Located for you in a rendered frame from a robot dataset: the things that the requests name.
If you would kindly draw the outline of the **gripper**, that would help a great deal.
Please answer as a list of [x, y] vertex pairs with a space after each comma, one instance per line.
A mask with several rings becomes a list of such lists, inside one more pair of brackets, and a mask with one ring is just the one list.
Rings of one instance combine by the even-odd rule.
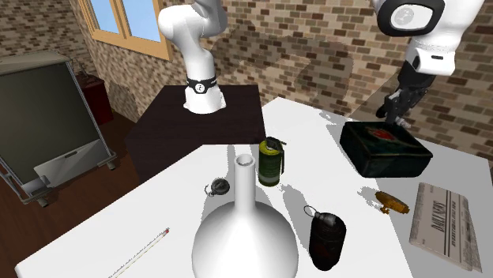
[[397, 77], [398, 89], [384, 98], [384, 104], [375, 116], [384, 118], [388, 124], [394, 124], [416, 101], [424, 97], [435, 78], [435, 75], [416, 72], [409, 62], [404, 62]]

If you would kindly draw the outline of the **dark green box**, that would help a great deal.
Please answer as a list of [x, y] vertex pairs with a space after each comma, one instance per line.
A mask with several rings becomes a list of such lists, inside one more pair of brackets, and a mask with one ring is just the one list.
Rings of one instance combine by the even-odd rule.
[[405, 128], [386, 122], [346, 122], [340, 145], [365, 178], [414, 178], [433, 158]]

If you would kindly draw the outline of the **small golden toy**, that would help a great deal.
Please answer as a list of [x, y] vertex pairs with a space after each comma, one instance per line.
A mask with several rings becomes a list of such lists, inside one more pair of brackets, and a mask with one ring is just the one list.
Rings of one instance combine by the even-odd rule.
[[409, 207], [404, 202], [397, 199], [396, 197], [382, 191], [376, 192], [375, 196], [377, 200], [382, 203], [382, 207], [380, 208], [380, 210], [383, 213], [389, 214], [390, 209], [402, 214], [409, 213]]

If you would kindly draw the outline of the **folded newspaper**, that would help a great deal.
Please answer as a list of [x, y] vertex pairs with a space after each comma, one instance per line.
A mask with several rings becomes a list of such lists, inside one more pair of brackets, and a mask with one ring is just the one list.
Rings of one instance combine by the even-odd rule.
[[482, 271], [469, 200], [421, 182], [409, 242], [465, 270]]

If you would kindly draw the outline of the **green canister grenade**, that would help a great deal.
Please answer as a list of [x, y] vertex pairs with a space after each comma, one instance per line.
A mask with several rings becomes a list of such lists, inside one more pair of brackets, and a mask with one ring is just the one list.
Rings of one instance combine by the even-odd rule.
[[275, 186], [284, 173], [285, 142], [267, 137], [259, 145], [258, 180], [263, 186]]

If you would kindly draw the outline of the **dark red grenade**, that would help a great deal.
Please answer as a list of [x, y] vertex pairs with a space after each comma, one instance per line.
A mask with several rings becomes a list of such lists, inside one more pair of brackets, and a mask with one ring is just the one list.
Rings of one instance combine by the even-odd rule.
[[305, 205], [303, 211], [312, 218], [310, 258], [317, 269], [329, 271], [341, 257], [347, 232], [344, 221], [330, 212], [319, 212], [310, 205]]

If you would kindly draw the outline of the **small dark pocket watch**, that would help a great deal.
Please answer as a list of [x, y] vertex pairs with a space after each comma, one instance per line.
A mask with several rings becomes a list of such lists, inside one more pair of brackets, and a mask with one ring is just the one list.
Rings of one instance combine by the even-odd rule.
[[209, 186], [204, 188], [205, 194], [209, 197], [225, 195], [230, 190], [230, 184], [225, 178], [215, 178]]

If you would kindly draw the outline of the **dark robot stand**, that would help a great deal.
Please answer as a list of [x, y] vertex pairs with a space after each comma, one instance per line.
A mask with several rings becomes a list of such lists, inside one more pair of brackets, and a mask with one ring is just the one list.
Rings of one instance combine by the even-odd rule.
[[257, 85], [222, 85], [226, 107], [198, 115], [185, 87], [165, 85], [125, 138], [141, 183], [202, 145], [252, 145], [266, 138]]

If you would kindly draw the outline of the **white round-bottomed flask vase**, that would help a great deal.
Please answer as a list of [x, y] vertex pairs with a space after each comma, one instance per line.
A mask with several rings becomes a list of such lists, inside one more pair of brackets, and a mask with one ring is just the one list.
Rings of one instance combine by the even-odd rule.
[[299, 251], [291, 224], [256, 200], [255, 158], [234, 159], [234, 200], [201, 222], [191, 254], [195, 278], [295, 278]]

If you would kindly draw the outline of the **wooden framed window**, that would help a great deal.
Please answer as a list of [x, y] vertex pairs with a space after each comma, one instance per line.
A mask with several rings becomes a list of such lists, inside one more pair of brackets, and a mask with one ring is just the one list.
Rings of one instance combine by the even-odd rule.
[[127, 50], [172, 60], [157, 26], [163, 0], [77, 0], [91, 37]]

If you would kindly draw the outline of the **white thermometer with red tip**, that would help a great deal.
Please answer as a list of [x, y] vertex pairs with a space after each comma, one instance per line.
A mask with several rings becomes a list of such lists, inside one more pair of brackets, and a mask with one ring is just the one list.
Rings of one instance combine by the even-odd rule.
[[153, 246], [155, 246], [162, 238], [164, 238], [170, 231], [167, 227], [162, 232], [160, 232], [152, 241], [150, 241], [145, 247], [139, 250], [132, 258], [130, 258], [126, 263], [120, 266], [112, 275], [108, 278], [119, 278], [133, 263], [135, 263], [139, 258], [141, 258], [146, 252], [148, 252]]

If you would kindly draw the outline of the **dark red cabinet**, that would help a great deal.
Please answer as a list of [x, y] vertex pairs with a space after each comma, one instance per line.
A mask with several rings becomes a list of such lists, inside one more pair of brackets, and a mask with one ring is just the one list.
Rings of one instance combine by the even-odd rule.
[[88, 73], [79, 73], [76, 78], [97, 124], [101, 126], [112, 121], [114, 117], [104, 80]]

